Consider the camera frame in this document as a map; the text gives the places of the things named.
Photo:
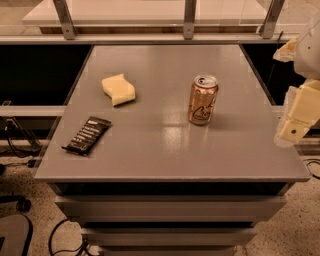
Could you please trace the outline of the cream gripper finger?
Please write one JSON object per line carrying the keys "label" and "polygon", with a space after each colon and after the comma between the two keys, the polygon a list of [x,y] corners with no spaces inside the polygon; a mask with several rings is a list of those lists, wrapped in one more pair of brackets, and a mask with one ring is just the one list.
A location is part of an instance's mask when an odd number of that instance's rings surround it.
{"label": "cream gripper finger", "polygon": [[307,79],[298,88],[290,86],[285,95],[274,143],[283,148],[297,144],[319,120],[320,81]]}
{"label": "cream gripper finger", "polygon": [[286,44],[276,50],[273,59],[284,63],[294,61],[297,41],[297,37],[290,39]]}

